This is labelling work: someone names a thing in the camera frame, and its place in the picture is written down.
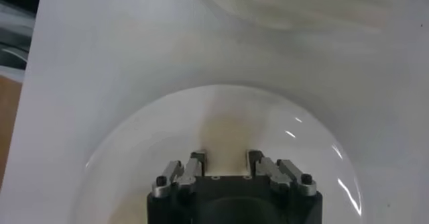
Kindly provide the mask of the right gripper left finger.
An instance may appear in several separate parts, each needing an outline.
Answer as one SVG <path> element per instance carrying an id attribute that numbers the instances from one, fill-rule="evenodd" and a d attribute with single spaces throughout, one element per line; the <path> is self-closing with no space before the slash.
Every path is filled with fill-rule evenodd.
<path id="1" fill-rule="evenodd" d="M 171 161 L 152 183 L 152 196 L 165 198 L 174 191 L 183 196 L 191 195 L 194 192 L 196 179 L 204 176 L 205 170 L 205 150 L 192 152 L 186 164 L 179 160 Z"/>

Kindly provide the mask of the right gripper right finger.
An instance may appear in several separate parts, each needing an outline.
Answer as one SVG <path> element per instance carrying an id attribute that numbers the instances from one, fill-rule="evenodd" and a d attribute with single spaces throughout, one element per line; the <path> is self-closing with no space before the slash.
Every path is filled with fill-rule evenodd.
<path id="1" fill-rule="evenodd" d="M 312 175 L 303 173 L 291 160 L 274 162 L 259 150 L 247 150 L 246 160 L 250 175 L 267 176 L 274 192 L 285 193 L 292 189 L 304 197 L 313 197 L 317 194 L 316 182 Z"/>

